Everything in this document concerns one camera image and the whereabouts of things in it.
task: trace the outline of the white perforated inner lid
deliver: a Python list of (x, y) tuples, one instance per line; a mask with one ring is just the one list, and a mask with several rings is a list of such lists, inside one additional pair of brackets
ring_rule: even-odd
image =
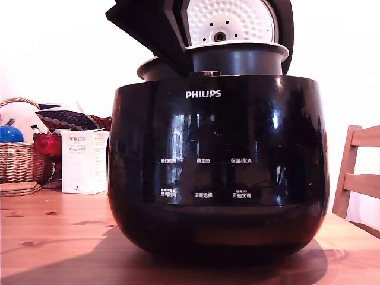
[(266, 0), (190, 0), (191, 45), (220, 40), (278, 43), (276, 15)]

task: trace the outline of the woven basket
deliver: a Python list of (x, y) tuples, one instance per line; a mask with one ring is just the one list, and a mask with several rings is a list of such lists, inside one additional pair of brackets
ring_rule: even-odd
[[(26, 102), (40, 109), (36, 102), (12, 98), (0, 102), (0, 107), (13, 102)], [(0, 183), (47, 181), (52, 177), (53, 163), (25, 142), (0, 142)]]

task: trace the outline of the white box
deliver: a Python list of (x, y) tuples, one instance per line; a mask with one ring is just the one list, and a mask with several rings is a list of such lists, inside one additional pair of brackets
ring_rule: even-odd
[(104, 131), (62, 131), (62, 193), (107, 191), (107, 140)]

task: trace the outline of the wooden table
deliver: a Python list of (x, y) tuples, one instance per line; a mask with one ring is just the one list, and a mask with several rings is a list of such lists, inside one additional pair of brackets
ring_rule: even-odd
[(329, 213), (279, 264), (189, 268), (155, 258), (117, 228), (107, 194), (42, 190), (1, 198), (1, 284), (380, 284), (380, 240)]

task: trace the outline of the chair backrest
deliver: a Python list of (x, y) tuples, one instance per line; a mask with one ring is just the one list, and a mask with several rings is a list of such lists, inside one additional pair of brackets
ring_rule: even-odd
[(380, 147), (380, 126), (368, 129), (349, 126), (332, 209), (334, 214), (344, 219), (351, 191), (380, 199), (380, 175), (354, 175), (358, 147)]

